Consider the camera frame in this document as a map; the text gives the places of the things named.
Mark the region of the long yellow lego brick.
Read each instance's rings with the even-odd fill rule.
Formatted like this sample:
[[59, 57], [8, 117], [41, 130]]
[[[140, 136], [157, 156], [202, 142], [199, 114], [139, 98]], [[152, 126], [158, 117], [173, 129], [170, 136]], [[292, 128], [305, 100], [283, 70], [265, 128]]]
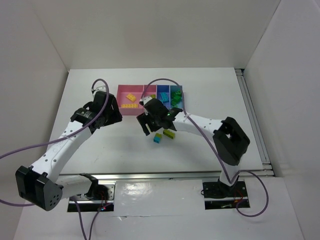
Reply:
[[124, 109], [137, 109], [139, 105], [137, 103], [127, 103], [127, 104], [122, 104], [121, 108]]

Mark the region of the turquoise arch lego brick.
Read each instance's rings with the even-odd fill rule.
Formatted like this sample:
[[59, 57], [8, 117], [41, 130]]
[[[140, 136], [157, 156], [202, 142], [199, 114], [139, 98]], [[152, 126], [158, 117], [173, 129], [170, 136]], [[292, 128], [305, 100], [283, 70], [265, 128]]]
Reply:
[[166, 92], [161, 92], [160, 96], [162, 100], [169, 100], [168, 94]]

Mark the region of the yellow curved lego brick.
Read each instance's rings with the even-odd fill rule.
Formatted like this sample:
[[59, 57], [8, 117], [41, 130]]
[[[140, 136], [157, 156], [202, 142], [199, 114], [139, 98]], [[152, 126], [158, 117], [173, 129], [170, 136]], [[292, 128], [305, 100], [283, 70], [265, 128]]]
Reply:
[[136, 96], [133, 95], [132, 93], [129, 93], [125, 96], [128, 100], [130, 100], [132, 103], [134, 103], [136, 101]]

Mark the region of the dark green lego plate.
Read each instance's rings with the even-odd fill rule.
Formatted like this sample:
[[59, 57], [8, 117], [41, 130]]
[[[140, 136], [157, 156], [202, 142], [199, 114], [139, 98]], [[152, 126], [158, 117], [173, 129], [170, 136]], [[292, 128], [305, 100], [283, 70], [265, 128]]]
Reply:
[[171, 98], [171, 105], [176, 106], [181, 102], [181, 100], [182, 100], [182, 97], [178, 97], [178, 96], [172, 97]]

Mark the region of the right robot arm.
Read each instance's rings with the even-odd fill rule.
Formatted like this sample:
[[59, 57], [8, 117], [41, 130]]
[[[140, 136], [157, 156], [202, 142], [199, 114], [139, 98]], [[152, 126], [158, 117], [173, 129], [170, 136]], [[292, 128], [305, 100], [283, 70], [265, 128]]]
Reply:
[[181, 108], [169, 110], [160, 100], [150, 96], [141, 98], [139, 104], [144, 112], [137, 116], [137, 120], [145, 135], [164, 129], [203, 137], [222, 167], [217, 181], [217, 197], [227, 197], [234, 191], [241, 158], [250, 145], [250, 139], [234, 118], [216, 120], [188, 113]]

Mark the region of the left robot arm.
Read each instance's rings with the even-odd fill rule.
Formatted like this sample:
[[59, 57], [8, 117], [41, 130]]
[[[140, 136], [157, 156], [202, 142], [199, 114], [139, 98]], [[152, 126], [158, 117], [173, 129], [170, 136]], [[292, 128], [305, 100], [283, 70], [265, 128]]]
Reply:
[[116, 97], [98, 90], [93, 101], [74, 112], [59, 142], [29, 167], [20, 166], [15, 173], [19, 196], [30, 203], [50, 211], [60, 200], [76, 195], [88, 199], [107, 201], [109, 190], [88, 173], [59, 179], [59, 175], [78, 150], [93, 133], [108, 125], [122, 121]]

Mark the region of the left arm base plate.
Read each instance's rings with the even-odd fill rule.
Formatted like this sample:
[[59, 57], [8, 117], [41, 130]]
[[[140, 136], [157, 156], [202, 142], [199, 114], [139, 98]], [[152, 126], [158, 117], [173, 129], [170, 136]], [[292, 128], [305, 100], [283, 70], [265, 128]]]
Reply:
[[87, 197], [84, 194], [77, 194], [74, 198], [79, 205], [82, 213], [95, 213], [98, 208], [102, 208], [102, 212], [113, 212], [115, 208], [115, 181], [100, 181], [100, 185], [104, 186], [104, 190], [96, 196]]

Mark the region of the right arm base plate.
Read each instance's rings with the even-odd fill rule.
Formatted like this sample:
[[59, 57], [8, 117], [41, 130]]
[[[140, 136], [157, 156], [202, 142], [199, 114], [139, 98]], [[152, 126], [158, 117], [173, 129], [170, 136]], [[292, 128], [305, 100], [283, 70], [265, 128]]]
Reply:
[[204, 197], [205, 210], [250, 208], [247, 186], [244, 181], [238, 181], [231, 189], [223, 189], [218, 181], [202, 183], [200, 194]]

